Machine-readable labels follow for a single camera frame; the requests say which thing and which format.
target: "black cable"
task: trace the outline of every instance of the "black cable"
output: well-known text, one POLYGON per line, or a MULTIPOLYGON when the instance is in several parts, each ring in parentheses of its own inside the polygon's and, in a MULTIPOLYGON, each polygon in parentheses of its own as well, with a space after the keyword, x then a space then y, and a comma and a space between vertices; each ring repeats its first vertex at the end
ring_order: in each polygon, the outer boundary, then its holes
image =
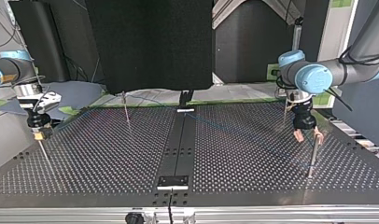
POLYGON ((276 85, 283 90, 297 90, 296 86, 288 85, 285 83, 281 76, 276 79, 276 85))
POLYGON ((9 40, 6 41, 4 44, 1 44, 1 45, 0 45, 0 48, 3 47, 3 46, 5 46, 5 45, 7 45, 9 42, 11 42, 11 40, 14 38, 16 32, 17 32, 17 30, 16 30, 16 28, 15 28, 15 29, 14 29, 14 33, 11 35, 11 37, 9 38, 9 40))
POLYGON ((330 94, 331 96, 334 96, 337 100, 339 100, 349 111, 353 111, 352 107, 347 104, 344 99, 336 91, 334 91, 332 88, 329 88, 329 91, 326 91, 326 93, 330 94))
POLYGON ((377 60, 379 60, 379 54, 376 55, 375 57, 373 58, 370 58, 370 59, 366 59, 366 60, 362 60, 362 61, 358 61, 358 60, 355 60, 351 55, 350 55, 350 50, 352 49, 352 46, 349 46, 342 54, 341 56, 339 57, 338 59, 338 62, 341 63, 341 64, 352 64, 352 65, 355 65, 355 64, 358 64, 358 65, 364 65, 364 66, 373 66, 373 65, 378 65, 379 63, 373 63, 377 60))
POLYGON ((84 81, 89 81, 88 75, 86 74, 85 70, 78 63, 76 63, 76 61, 66 55, 64 55, 64 58, 76 69, 76 80, 78 80, 78 75, 80 75, 82 78, 84 78, 84 81))
POLYGON ((167 207, 167 210, 168 210, 168 212, 169 212, 170 224, 173 224, 174 221, 173 221, 173 213, 172 213, 171 203, 172 203, 172 194, 170 195, 169 205, 168 205, 168 207, 167 207))
POLYGON ((292 3, 292 0, 289 0, 289 2, 288 2, 288 9, 286 10, 286 18, 285 18, 286 30, 288 28, 288 13, 289 13, 289 7, 291 6, 291 3, 292 3))

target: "robotic arm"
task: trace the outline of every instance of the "robotic arm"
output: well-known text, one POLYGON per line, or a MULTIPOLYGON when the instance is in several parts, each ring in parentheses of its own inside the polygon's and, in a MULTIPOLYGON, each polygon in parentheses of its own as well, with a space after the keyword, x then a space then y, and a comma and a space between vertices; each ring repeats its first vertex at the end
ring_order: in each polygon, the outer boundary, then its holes
POLYGON ((301 142, 301 130, 314 129, 319 133, 310 113, 313 95, 331 86, 379 79, 379 2, 355 43, 339 59, 309 63, 301 50, 293 50, 281 55, 278 61, 278 82, 287 91, 289 108, 295 114, 294 135, 301 142))
POLYGON ((4 51, 0 55, 0 85, 11 83, 21 108, 28 114, 27 124, 35 140, 50 137, 51 118, 46 112, 57 106, 62 97, 53 91, 43 92, 27 51, 4 51))

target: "cable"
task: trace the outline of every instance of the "cable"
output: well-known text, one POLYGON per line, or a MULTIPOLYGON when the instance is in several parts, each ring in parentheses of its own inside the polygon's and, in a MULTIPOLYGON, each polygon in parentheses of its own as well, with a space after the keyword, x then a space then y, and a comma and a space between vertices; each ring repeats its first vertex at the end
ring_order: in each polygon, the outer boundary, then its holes
POLYGON ((96 67, 94 68, 94 71, 93 71, 93 76, 91 76, 91 83, 93 83, 94 81, 94 76, 96 75, 97 68, 99 67, 99 62, 100 62, 100 58, 97 59, 96 67))
POLYGON ((370 58, 370 59, 365 59, 365 60, 362 60, 362 61, 357 61, 355 60, 351 55, 350 55, 350 50, 352 49, 353 46, 349 46, 342 54, 341 56, 339 57, 338 59, 338 62, 341 63, 341 64, 352 64, 352 65, 355 65, 355 64, 358 64, 358 65, 364 65, 364 66, 372 66, 372 65, 378 65, 379 63, 373 63, 377 60, 379 60, 379 54, 374 56, 373 58, 370 58), (344 57, 347 56, 346 58, 350 61, 350 62, 346 62, 344 60, 344 57))
POLYGON ((5 46, 5 45, 7 45, 13 38, 14 38, 14 36, 15 36, 15 34, 16 34, 16 29, 14 30, 14 33, 11 35, 11 37, 9 38, 9 40, 8 41, 6 41, 4 44, 1 44, 0 45, 0 48, 1 47, 3 47, 3 46, 5 46))
POLYGON ((276 85, 283 90, 297 90, 296 86, 288 85, 283 81, 283 78, 280 76, 276 79, 276 85))
POLYGON ((345 101, 344 101, 344 99, 342 99, 342 97, 338 94, 338 93, 336 93, 336 91, 334 91, 332 88, 329 88, 329 91, 327 91, 327 90, 325 90, 325 92, 326 93, 328 93, 328 94, 330 94, 330 95, 332 95, 332 96, 334 96, 337 100, 339 100, 349 111, 353 111, 353 109, 352 109, 352 107, 349 105, 349 104, 347 104, 345 101))
POLYGON ((37 109, 37 107, 40 104, 41 100, 45 97, 45 95, 48 94, 49 89, 50 89, 50 86, 47 86, 47 89, 45 90, 44 94, 40 97, 40 99, 35 104, 35 107, 33 108, 33 112, 35 112, 35 110, 37 109))
POLYGON ((39 80, 42 80, 44 78, 45 78, 45 76, 28 77, 28 78, 21 80, 20 82, 15 83, 14 85, 12 85, 12 88, 18 86, 19 84, 22 84, 23 82, 33 81, 35 79, 37 79, 39 81, 39 80))
POLYGON ((64 58, 76 69, 76 80, 78 80, 78 74, 80 74, 81 77, 84 78, 84 81, 89 81, 85 70, 78 63, 66 55, 64 55, 64 58))
POLYGON ((82 7, 85 11, 88 11, 84 6, 82 6, 78 1, 73 0, 74 3, 76 3, 79 7, 82 7))
POLYGON ((291 3, 292 3, 292 0, 289 0, 289 2, 288 2, 288 9, 286 10, 286 18, 285 18, 286 30, 288 28, 288 13, 289 13, 289 8, 291 7, 291 3))
MULTIPOLYGON (((164 105, 164 104, 162 104, 162 103, 160 103, 160 102, 158 102, 158 101, 155 101, 155 100, 147 99, 147 98, 144 98, 144 97, 141 97, 141 96, 133 96, 133 95, 127 95, 127 96, 128 96, 128 97, 132 97, 132 98, 137 98, 137 99, 147 100, 147 101, 150 101, 150 102, 154 102, 154 103, 156 103, 156 104, 158 104, 158 105, 161 105, 161 106, 163 106, 163 107, 171 108, 171 109, 173 109, 174 111, 176 110, 175 107, 168 106, 168 105, 164 105)), ((225 131, 225 132, 229 132, 229 133, 232 133, 232 134, 238 134, 238 133, 239 133, 239 134, 242 135, 242 136, 248 136, 248 137, 250 137, 252 140, 253 140, 253 139, 259 139, 259 138, 257 138, 257 136, 256 136, 256 138, 255 138, 254 135, 249 134, 249 133, 243 133, 242 130, 237 129, 237 128, 229 128, 229 127, 225 127, 225 126, 222 126, 222 125, 220 125, 220 124, 217 124, 217 123, 215 123, 215 122, 213 122, 213 121, 211 121, 211 120, 203 119, 203 118, 201 118, 201 117, 193 116, 193 115, 191 115, 190 113, 185 113, 185 115, 186 115, 186 116, 189 116, 190 118, 193 118, 193 119, 199 120, 199 121, 201 121, 201 122, 203 122, 203 123, 207 123, 207 124, 209 124, 209 125, 211 125, 211 126, 217 128, 217 129, 220 129, 220 130, 225 131)), ((255 143, 258 144, 258 145, 261 145, 261 146, 262 146, 263 148, 265 148, 266 150, 268 150, 268 149, 270 148, 270 147, 268 147, 268 146, 263 145, 263 144, 262 144, 261 142, 259 142, 259 141, 255 141, 255 143)), ((282 152, 282 151, 278 151, 278 152, 273 152, 273 151, 271 151, 271 152, 274 153, 274 154, 282 155, 282 156, 284 156, 285 158, 290 159, 290 160, 296 160, 296 161, 297 161, 297 164, 300 164, 300 166, 302 166, 302 167, 305 167, 305 168, 308 168, 308 167, 309 167, 309 162, 303 162, 303 161, 300 161, 300 160, 298 160, 298 159, 294 159, 294 158, 292 158, 290 155, 285 154, 285 153, 282 152)))
MULTIPOLYGON (((5 26, 1 21, 0 21, 0 26, 4 29, 4 31, 6 31, 6 33, 7 33, 8 35, 11 35, 11 33, 9 32, 9 30, 6 28, 6 26, 5 26)), ((20 41, 18 41, 18 40, 15 38, 15 35, 14 35, 13 39, 14 39, 14 41, 15 41, 17 44, 20 44, 20 43, 21 43, 20 41)))

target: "black breadboard table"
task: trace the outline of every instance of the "black breadboard table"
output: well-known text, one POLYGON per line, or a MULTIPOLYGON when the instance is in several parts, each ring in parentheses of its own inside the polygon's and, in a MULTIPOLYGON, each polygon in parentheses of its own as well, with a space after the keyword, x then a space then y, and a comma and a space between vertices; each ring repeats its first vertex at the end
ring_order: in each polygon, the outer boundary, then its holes
POLYGON ((282 103, 90 108, 0 168, 0 207, 379 204, 379 159, 315 113, 326 139, 307 178, 282 103), (157 190, 161 176, 188 189, 157 190))

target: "dark fabric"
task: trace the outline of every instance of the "dark fabric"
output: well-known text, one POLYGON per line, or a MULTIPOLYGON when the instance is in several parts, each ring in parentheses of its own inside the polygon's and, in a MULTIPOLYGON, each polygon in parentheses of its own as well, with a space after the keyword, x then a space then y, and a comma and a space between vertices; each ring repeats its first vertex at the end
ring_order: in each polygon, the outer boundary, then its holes
POLYGON ((11 1, 15 18, 38 74, 43 82, 70 80, 59 34, 49 4, 41 2, 11 1))
MULTIPOLYGON (((76 69, 66 59, 72 80, 92 80, 93 73, 99 58, 96 44, 93 38, 91 22, 84 0, 77 0, 83 7, 77 5, 73 0, 40 0, 50 4, 53 19, 59 32, 59 38, 63 46, 63 52, 77 66, 84 69, 84 75, 76 75, 76 69)), ((93 82, 104 83, 103 66, 97 66, 93 82)))
POLYGON ((212 85, 212 1, 87 0, 111 93, 212 85))
POLYGON ((329 5, 330 0, 306 1, 300 49, 308 62, 317 62, 329 5))
POLYGON ((270 63, 292 48, 292 28, 268 5, 247 0, 216 29, 216 74, 227 83, 266 81, 270 63))

